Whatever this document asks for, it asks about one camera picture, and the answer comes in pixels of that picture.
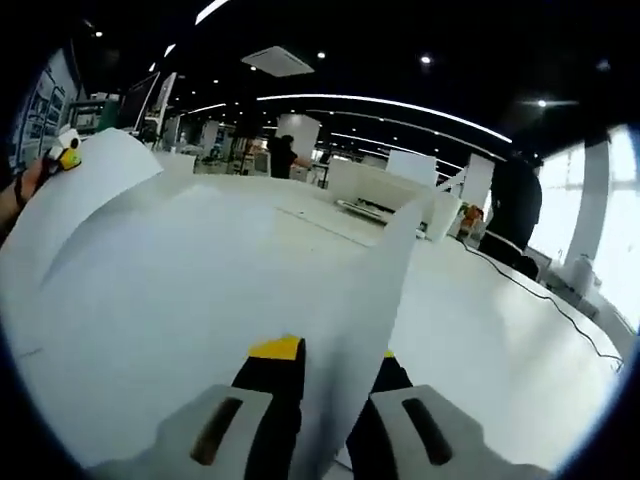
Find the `white pillar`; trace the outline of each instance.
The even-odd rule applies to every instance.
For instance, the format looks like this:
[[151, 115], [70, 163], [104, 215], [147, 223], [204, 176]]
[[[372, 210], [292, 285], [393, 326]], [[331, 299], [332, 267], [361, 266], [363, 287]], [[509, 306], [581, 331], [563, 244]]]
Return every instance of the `white pillar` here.
[[600, 245], [609, 197], [609, 142], [605, 138], [586, 141], [584, 148], [584, 188], [576, 229], [565, 264], [584, 254], [594, 259]]
[[434, 187], [438, 179], [436, 157], [417, 155], [400, 150], [391, 150], [389, 152], [387, 172], [429, 187]]
[[467, 176], [460, 193], [460, 198], [463, 202], [484, 208], [491, 189], [494, 167], [495, 164], [486, 158], [475, 153], [471, 154], [469, 166], [467, 167]]
[[370, 167], [381, 168], [385, 170], [387, 168], [387, 161], [384, 158], [374, 157], [373, 155], [365, 155], [362, 159], [363, 165], [369, 165]]
[[291, 135], [293, 145], [291, 149], [301, 158], [311, 160], [313, 148], [316, 146], [320, 122], [306, 115], [281, 115], [278, 120], [276, 137]]
[[211, 153], [213, 145], [216, 143], [216, 137], [218, 136], [218, 122], [209, 120], [202, 127], [202, 147], [206, 155]]

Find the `white table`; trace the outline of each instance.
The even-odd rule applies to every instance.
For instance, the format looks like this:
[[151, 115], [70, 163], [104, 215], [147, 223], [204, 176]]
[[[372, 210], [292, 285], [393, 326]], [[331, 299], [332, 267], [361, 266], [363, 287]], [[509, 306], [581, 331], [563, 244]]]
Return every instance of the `white table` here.
[[[382, 233], [380, 225], [341, 212], [331, 203], [329, 192], [310, 185], [264, 177], [196, 177], [223, 192], [245, 192], [274, 204], [272, 241], [292, 251], [312, 251], [339, 263], [358, 255]], [[532, 290], [548, 293], [517, 272], [506, 267], [504, 271]], [[598, 327], [557, 301], [601, 352], [617, 354]], [[69, 355], [74, 355], [74, 345], [81, 339], [71, 329], [66, 333]], [[121, 420], [120, 427], [131, 432], [125, 438], [118, 425], [105, 425], [95, 411], [90, 385], [68, 386], [76, 389], [77, 401], [63, 403], [59, 392], [66, 372], [52, 365], [47, 346], [42, 347], [41, 353], [20, 358], [18, 366], [36, 405], [61, 438], [70, 438], [70, 418], [94, 408], [84, 428], [105, 437], [104, 445], [117, 444], [121, 457], [150, 445], [154, 425], [172, 413], [173, 406], [151, 396], [148, 414]], [[437, 245], [417, 241], [390, 347], [414, 384], [432, 385], [476, 418], [489, 446], [512, 462], [548, 469], [557, 467], [588, 433], [617, 383], [614, 362], [598, 358], [550, 302], [499, 276], [485, 260], [451, 239]], [[144, 367], [132, 363], [126, 371], [138, 369], [142, 378]], [[118, 391], [115, 380], [90, 381], [114, 381], [111, 402], [127, 402], [126, 395], [142, 394]], [[175, 388], [189, 382], [180, 381]], [[84, 451], [90, 448], [84, 443], [67, 446], [75, 456], [93, 459], [86, 463], [102, 458], [101, 452]]]

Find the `ceiling light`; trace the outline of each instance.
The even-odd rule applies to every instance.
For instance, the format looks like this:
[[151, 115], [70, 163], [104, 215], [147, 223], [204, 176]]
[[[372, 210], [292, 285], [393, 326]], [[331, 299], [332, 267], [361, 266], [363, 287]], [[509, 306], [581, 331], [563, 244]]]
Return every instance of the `ceiling light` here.
[[204, 112], [205, 110], [211, 110], [211, 109], [214, 109], [214, 108], [224, 107], [226, 105], [227, 105], [226, 103], [218, 103], [217, 105], [209, 105], [208, 107], [202, 107], [202, 108], [198, 108], [196, 110], [191, 110], [190, 112], [187, 112], [185, 115], [189, 115], [190, 113]]
[[335, 95], [335, 94], [327, 94], [327, 93], [302, 93], [302, 94], [296, 94], [296, 95], [275, 95], [271, 97], [259, 97], [256, 100], [261, 102], [265, 100], [285, 100], [285, 99], [292, 99], [292, 98], [332, 98], [332, 99], [338, 99], [338, 100], [356, 100], [361, 102], [382, 103], [385, 105], [392, 105], [395, 107], [408, 108], [410, 110], [429, 113], [431, 115], [436, 115], [449, 120], [453, 120], [458, 123], [462, 123], [463, 125], [467, 125], [469, 127], [473, 127], [485, 133], [488, 133], [489, 135], [493, 135], [494, 137], [497, 137], [500, 140], [503, 140], [507, 143], [512, 143], [512, 140], [510, 138], [505, 137], [504, 135], [501, 135], [498, 132], [494, 132], [493, 130], [488, 129], [487, 127], [483, 127], [482, 125], [478, 125], [477, 123], [473, 123], [473, 122], [470, 122], [469, 120], [465, 120], [464, 118], [456, 117], [455, 115], [451, 115], [445, 112], [440, 112], [438, 110], [433, 110], [431, 108], [421, 107], [419, 105], [413, 105], [411, 103], [396, 102], [394, 100], [386, 100], [383, 98], [361, 97], [357, 95]]
[[611, 65], [609, 64], [609, 60], [607, 60], [606, 58], [603, 58], [602, 60], [600, 60], [596, 65], [596, 69], [598, 69], [601, 72], [608, 72], [609, 70], [611, 70]]
[[207, 18], [209, 15], [211, 15], [213, 12], [215, 12], [217, 9], [219, 9], [222, 5], [224, 5], [228, 1], [229, 0], [215, 0], [214, 2], [211, 2], [196, 17], [196, 25], [199, 24], [202, 20]]
[[393, 148], [393, 149], [396, 149], [396, 150], [403, 150], [405, 152], [414, 153], [416, 155], [420, 155], [421, 157], [426, 157], [427, 156], [424, 153], [416, 152], [414, 150], [409, 150], [408, 148], [398, 147], [396, 145], [390, 145], [388, 143], [378, 142], [377, 140], [370, 140], [368, 138], [354, 137], [352, 135], [344, 135], [342, 133], [332, 133], [331, 135], [335, 135], [336, 137], [350, 138], [352, 140], [360, 140], [360, 141], [363, 141], [363, 142], [375, 143], [376, 145], [382, 145], [384, 147], [389, 147], [389, 148]]

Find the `display board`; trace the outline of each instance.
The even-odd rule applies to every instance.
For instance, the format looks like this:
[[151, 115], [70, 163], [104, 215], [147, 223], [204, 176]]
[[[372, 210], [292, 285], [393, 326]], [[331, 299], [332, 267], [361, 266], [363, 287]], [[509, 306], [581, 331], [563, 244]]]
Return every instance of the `display board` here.
[[16, 117], [8, 157], [13, 175], [53, 145], [66, 120], [67, 107], [77, 96], [78, 88], [64, 52], [58, 50], [25, 97]]

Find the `hand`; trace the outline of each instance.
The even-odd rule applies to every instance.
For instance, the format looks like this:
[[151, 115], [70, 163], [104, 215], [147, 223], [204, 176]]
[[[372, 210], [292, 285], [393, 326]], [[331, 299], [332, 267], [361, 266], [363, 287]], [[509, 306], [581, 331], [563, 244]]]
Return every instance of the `hand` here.
[[33, 161], [31, 166], [22, 174], [22, 199], [28, 202], [36, 193], [38, 187], [38, 179], [42, 173], [43, 161], [38, 158]]

